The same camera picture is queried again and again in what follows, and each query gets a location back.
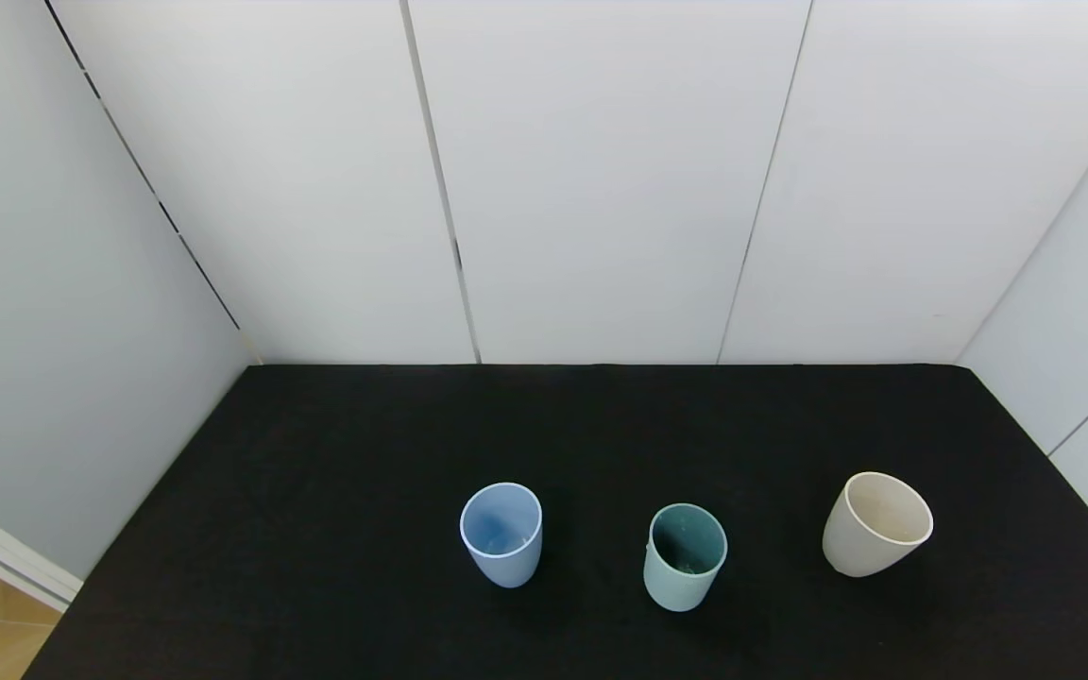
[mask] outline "beige cup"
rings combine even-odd
[[[848,479],[829,511],[820,549],[846,577],[870,577],[923,545],[934,529],[929,506],[912,486],[881,472],[861,472]]]

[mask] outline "light blue cup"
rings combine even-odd
[[[522,483],[492,483],[465,504],[461,539],[490,581],[518,589],[541,560],[544,509]]]
[[[662,508],[648,522],[644,547],[644,590],[670,611],[704,602],[729,556],[725,528],[712,512],[691,504]]]

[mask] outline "cup rim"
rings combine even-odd
[[[701,571],[698,573],[687,573],[685,571],[678,571],[678,569],[675,569],[672,565],[669,564],[669,561],[664,560],[660,555],[657,556],[657,561],[660,561],[662,566],[668,569],[670,573],[677,573],[679,577],[705,578],[705,577],[710,577],[713,576],[713,573],[720,571],[720,568],[725,567],[725,560],[729,559],[729,534],[725,533],[725,527],[720,524],[720,520],[717,519],[716,516],[714,516],[714,514],[707,511],[706,508],[701,508],[696,506],[695,504],[669,504],[669,506],[666,506],[659,509],[659,511],[654,512],[653,519],[648,521],[648,545],[653,546],[653,528],[657,524],[657,518],[662,517],[662,512],[665,512],[668,509],[672,508],[695,508],[698,511],[706,514],[708,519],[713,521],[713,524],[716,524],[716,528],[720,530],[720,541],[725,542],[725,551],[720,552],[720,560],[716,562],[716,567],[713,567],[707,571]]]
[[[871,529],[867,524],[867,522],[863,521],[863,518],[861,518],[858,516],[858,512],[855,511],[854,504],[850,503],[850,487],[851,487],[851,484],[854,483],[856,479],[860,479],[860,478],[863,478],[863,477],[881,477],[881,478],[885,478],[885,479],[889,479],[889,481],[899,483],[899,485],[904,486],[906,491],[910,491],[911,494],[913,494],[914,498],[918,499],[918,504],[919,504],[920,508],[923,508],[923,511],[926,514],[926,532],[924,534],[922,534],[918,539],[914,540],[914,541],[899,541],[899,540],[895,540],[895,539],[890,539],[888,536],[885,536],[883,533],[880,533],[876,529]],[[855,518],[855,521],[858,522],[860,527],[863,527],[863,529],[867,530],[868,533],[873,534],[873,536],[876,536],[877,539],[883,541],[885,543],[892,543],[893,546],[919,546],[919,545],[923,545],[923,543],[925,543],[926,540],[929,539],[929,534],[931,534],[934,532],[934,530],[935,530],[935,514],[931,512],[931,511],[929,511],[929,504],[926,503],[926,499],[923,498],[923,497],[920,497],[920,494],[918,493],[918,491],[916,491],[913,486],[911,486],[910,483],[906,483],[906,482],[902,481],[902,479],[897,479],[895,477],[893,477],[891,474],[886,474],[886,473],[882,473],[882,472],[874,472],[874,470],[864,470],[864,472],[855,472],[854,474],[851,475],[850,479],[848,479],[845,485],[842,486],[842,498],[846,500],[846,509],[850,510],[851,517]]]
[[[484,494],[484,492],[489,490],[495,490],[495,487],[497,486],[514,486],[517,487],[517,490],[527,491],[527,495],[531,496],[531,499],[534,500],[535,503],[535,530],[532,531],[532,536],[530,539],[527,539],[527,542],[523,543],[522,546],[518,546],[515,549],[510,551],[509,553],[502,553],[502,555],[492,555],[491,553],[479,551],[475,547],[472,547],[472,543],[469,543],[468,534],[465,533],[465,517],[468,516],[468,508],[472,505],[472,500],[475,500],[478,496]],[[505,559],[509,558],[509,556],[515,556],[526,551],[527,546],[531,546],[532,543],[535,542],[535,537],[540,536],[541,528],[543,527],[544,527],[544,507],[541,506],[541,500],[537,497],[535,497],[535,492],[529,490],[527,486],[523,486],[522,483],[515,483],[515,482],[490,483],[489,486],[484,486],[479,492],[475,492],[475,494],[472,494],[468,499],[468,503],[465,504],[465,509],[462,509],[461,511],[461,523],[459,524],[459,529],[461,529],[461,541],[465,541],[465,547],[467,547],[470,552],[475,553],[477,555],[480,555],[483,558],[487,559]]]

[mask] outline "mint green cup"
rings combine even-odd
[[[662,508],[648,522],[644,590],[662,608],[688,611],[704,602],[729,556],[729,537],[712,512],[691,504]]]

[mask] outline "plastic cup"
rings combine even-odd
[[[729,537],[712,512],[691,504],[666,506],[648,522],[644,589],[662,608],[692,610],[727,556]]]
[[[820,549],[846,577],[870,577],[923,545],[934,529],[929,506],[912,486],[881,472],[860,472],[838,494]]]
[[[461,540],[490,581],[518,589],[541,560],[544,509],[522,483],[492,483],[465,504]]]

